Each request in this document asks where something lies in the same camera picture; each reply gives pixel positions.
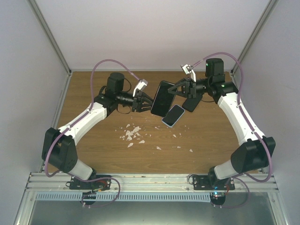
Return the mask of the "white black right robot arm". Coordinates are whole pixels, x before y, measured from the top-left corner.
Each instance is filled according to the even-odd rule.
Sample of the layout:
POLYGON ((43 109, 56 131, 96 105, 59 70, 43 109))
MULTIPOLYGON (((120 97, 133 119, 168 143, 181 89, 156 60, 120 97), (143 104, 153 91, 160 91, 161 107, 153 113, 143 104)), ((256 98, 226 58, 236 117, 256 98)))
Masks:
POLYGON ((220 58, 206 57, 205 78, 197 79, 195 65, 185 64, 181 68, 187 75, 177 82, 168 93, 186 98, 182 108, 193 112, 204 93, 208 93, 214 102, 223 110, 238 139, 239 147, 231 155, 230 160, 210 168, 208 186, 220 189, 230 178, 237 178, 249 171, 267 167, 267 182, 272 174, 271 156, 276 142, 273 137, 267 137, 254 123, 241 100, 241 89, 233 82, 225 81, 224 62, 220 58))

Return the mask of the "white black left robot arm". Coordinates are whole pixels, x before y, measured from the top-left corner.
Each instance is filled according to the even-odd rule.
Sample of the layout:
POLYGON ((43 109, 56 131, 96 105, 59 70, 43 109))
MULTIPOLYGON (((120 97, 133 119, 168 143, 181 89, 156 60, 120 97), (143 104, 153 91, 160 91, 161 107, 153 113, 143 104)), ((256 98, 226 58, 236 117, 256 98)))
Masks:
POLYGON ((94 169, 78 158, 77 144, 94 126, 117 110, 119 105, 140 113, 150 110, 153 104, 153 99, 143 91, 148 85, 146 80, 139 80, 133 92, 124 91, 125 80, 122 73, 111 73, 107 84, 97 96, 92 97, 91 103, 81 114, 58 129, 51 127, 46 131, 42 159, 47 177, 56 174, 49 173, 48 166, 52 165, 58 172, 75 176, 85 189, 96 186, 94 169))

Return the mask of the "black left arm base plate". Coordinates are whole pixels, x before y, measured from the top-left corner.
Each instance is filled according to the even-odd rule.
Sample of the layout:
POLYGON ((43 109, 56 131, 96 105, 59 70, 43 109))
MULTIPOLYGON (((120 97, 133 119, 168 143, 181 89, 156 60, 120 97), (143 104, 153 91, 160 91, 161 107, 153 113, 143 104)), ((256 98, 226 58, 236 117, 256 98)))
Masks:
POLYGON ((71 178, 66 182, 66 187, 71 190, 89 190, 89 191, 105 191, 110 189, 111 175, 93 175, 89 180, 96 181, 80 181, 76 178, 71 178))

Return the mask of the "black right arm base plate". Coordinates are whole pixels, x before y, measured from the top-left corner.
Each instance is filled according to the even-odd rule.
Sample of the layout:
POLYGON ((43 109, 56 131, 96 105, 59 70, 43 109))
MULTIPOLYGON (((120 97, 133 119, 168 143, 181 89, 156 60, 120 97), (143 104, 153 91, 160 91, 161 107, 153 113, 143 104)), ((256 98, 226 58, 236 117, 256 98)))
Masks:
POLYGON ((235 190, 235 184, 229 178, 218 180, 209 175, 191 174, 187 182, 193 185, 194 190, 227 191, 235 190))

